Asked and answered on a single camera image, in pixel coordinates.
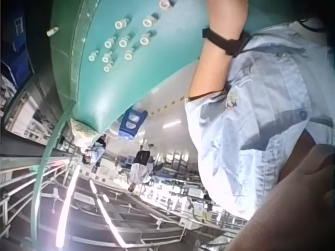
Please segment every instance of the teal machine panel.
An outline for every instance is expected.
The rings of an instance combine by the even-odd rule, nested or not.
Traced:
[[[255,32],[298,19],[293,1],[250,0],[246,30]],[[72,117],[100,133],[151,89],[200,56],[202,29],[208,26],[205,0],[173,0],[168,9],[162,9],[159,0],[74,2],[74,24],[66,31],[60,26],[51,40],[54,72],[64,76],[60,68],[69,65],[69,77],[56,76],[62,80],[57,81],[61,102],[65,107],[75,100]],[[72,8],[61,4],[67,1],[56,0],[54,25]],[[64,44],[62,34],[71,33],[69,62],[65,57],[60,61],[55,48]]]

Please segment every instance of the white shirt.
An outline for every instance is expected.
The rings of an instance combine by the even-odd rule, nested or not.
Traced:
[[[233,59],[229,92],[186,102],[202,182],[228,212],[253,216],[304,129],[334,145],[329,51],[287,26],[270,28]]]
[[[105,152],[105,149],[102,146],[94,146],[92,147],[92,152],[91,152],[91,164],[97,163],[98,160],[100,160]]]
[[[129,174],[129,183],[140,185],[148,182],[150,180],[150,173],[152,172],[150,164],[148,165],[149,166],[144,166],[139,163],[132,164]]]

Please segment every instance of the worker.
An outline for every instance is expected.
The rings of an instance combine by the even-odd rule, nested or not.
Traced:
[[[92,146],[87,149],[83,155],[83,164],[94,164],[95,168],[100,166],[102,157],[106,149],[106,135],[102,135]]]
[[[247,0],[207,0],[188,129],[210,197],[251,219],[315,144],[334,145],[333,49],[288,25],[248,36]]]
[[[334,152],[313,147],[225,250],[335,250]]]
[[[150,174],[153,170],[152,163],[149,163],[151,147],[153,147],[153,144],[149,144],[149,151],[144,151],[143,145],[141,145],[136,154],[128,178],[128,183],[130,183],[129,192],[133,192],[136,185],[147,183],[150,180]]]

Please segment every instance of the black wristband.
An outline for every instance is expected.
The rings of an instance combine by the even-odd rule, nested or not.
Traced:
[[[241,53],[243,48],[250,41],[251,36],[246,32],[242,32],[239,40],[227,40],[212,31],[210,28],[206,28],[203,29],[203,38],[207,38],[210,42],[225,50],[227,55],[233,56],[233,58],[235,58]]]

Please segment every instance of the white knob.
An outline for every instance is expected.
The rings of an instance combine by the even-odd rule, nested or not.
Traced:
[[[110,49],[115,43],[115,40],[116,40],[116,37],[108,38],[107,41],[105,42],[105,47]]]
[[[47,36],[50,37],[50,36],[54,35],[58,30],[59,30],[58,27],[53,27],[52,29],[47,31]]]
[[[140,39],[140,43],[141,45],[148,45],[151,39],[151,33],[146,33],[144,35],[142,35],[141,39]]]
[[[156,22],[156,18],[153,16],[148,16],[143,20],[143,25],[145,27],[151,27]]]
[[[118,30],[126,28],[126,26],[128,25],[128,22],[129,22],[129,20],[127,18],[122,19],[120,21],[116,21],[115,22],[115,28],[118,29]]]
[[[119,42],[119,46],[122,48],[125,48],[128,46],[128,42],[129,42],[130,37],[126,36],[124,38],[121,38],[120,42]]]
[[[133,56],[134,52],[135,52],[134,48],[131,48],[130,50],[126,51],[125,59],[126,60],[132,60],[132,56]]]
[[[169,9],[171,7],[171,3],[170,3],[169,0],[160,0],[159,7],[162,10],[167,10],[167,9]]]
[[[110,58],[111,58],[111,55],[112,55],[112,51],[110,51],[109,53],[105,53],[102,60],[104,63],[109,63],[110,61]]]
[[[113,64],[114,64],[113,61],[111,61],[109,64],[106,64],[106,66],[104,67],[104,71],[110,72],[110,70],[113,68]]]
[[[95,61],[95,59],[96,59],[96,57],[98,56],[98,54],[99,54],[99,51],[98,51],[98,50],[92,52],[92,53],[88,56],[88,60],[90,60],[90,61],[92,61],[92,62]]]

